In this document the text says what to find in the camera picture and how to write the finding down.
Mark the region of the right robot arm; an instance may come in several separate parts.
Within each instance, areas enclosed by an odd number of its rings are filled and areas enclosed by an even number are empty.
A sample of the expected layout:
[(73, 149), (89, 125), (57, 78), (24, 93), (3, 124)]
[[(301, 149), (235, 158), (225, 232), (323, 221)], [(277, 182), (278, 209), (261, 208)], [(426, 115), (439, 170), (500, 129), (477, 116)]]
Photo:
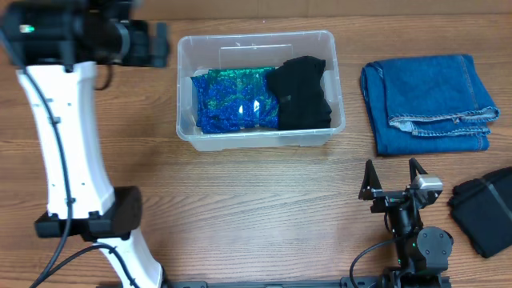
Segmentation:
[(445, 230), (424, 226), (420, 210), (434, 204), (443, 191), (441, 179), (427, 173), (414, 158), (409, 160), (410, 184), (404, 190), (384, 191), (371, 160), (365, 173), (358, 198), (371, 201), (370, 212), (383, 214), (390, 240), (375, 244), (361, 252), (350, 264), (350, 282), (358, 286), (354, 268), (358, 260), (387, 245), (394, 245), (398, 266), (385, 268), (374, 280), (374, 287), (450, 287), (442, 276), (448, 269), (454, 240)]

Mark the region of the black garment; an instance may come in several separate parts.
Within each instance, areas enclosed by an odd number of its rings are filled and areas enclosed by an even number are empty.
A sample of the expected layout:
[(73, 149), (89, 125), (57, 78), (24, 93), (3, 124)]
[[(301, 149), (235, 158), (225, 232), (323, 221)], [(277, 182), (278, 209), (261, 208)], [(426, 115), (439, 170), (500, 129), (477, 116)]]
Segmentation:
[(511, 246), (511, 168), (453, 188), (451, 217), (476, 252), (490, 258)]
[(278, 101), (280, 130), (330, 127), (332, 109), (321, 86), (325, 68), (325, 60), (302, 56), (266, 75), (267, 88)]

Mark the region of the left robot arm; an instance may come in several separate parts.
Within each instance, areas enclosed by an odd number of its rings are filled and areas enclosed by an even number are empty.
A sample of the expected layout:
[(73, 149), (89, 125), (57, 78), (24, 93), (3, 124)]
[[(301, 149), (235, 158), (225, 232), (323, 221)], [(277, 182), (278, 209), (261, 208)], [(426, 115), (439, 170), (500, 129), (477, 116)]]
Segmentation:
[(40, 238), (65, 244), (78, 235), (100, 250), (123, 287), (167, 287), (162, 265), (142, 235), (142, 194), (112, 186), (99, 143), (97, 68), (163, 68), (165, 23), (150, 34), (131, 17), (132, 0), (14, 1), (1, 41), (30, 104), (46, 169), (48, 202), (34, 224)]

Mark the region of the blue denim jeans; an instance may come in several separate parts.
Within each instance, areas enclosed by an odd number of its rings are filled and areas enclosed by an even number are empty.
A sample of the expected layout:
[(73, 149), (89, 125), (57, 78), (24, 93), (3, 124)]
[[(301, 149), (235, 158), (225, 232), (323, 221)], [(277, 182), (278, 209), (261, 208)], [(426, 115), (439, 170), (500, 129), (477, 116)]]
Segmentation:
[(490, 147), (500, 110), (468, 54), (369, 62), (360, 87), (381, 156)]

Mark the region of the blue green sequin fabric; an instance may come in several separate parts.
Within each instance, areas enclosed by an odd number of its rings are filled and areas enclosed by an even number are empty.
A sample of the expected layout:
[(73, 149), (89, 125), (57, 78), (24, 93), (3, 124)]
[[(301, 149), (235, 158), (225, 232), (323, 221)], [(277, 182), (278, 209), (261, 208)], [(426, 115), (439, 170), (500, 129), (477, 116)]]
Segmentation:
[(279, 104), (266, 79), (273, 71), (273, 67), (215, 69), (193, 76), (198, 100), (196, 126), (205, 134), (277, 129)]

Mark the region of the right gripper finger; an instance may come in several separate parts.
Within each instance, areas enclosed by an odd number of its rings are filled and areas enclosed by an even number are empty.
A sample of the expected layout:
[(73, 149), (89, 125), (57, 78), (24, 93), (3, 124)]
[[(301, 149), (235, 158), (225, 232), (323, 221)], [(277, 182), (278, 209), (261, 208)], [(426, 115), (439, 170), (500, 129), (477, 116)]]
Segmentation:
[(422, 168), (415, 158), (409, 160), (410, 188), (421, 187), (425, 182), (427, 172)]
[(374, 199), (375, 195), (382, 192), (382, 186), (371, 159), (366, 161), (362, 186), (359, 191), (359, 199)]

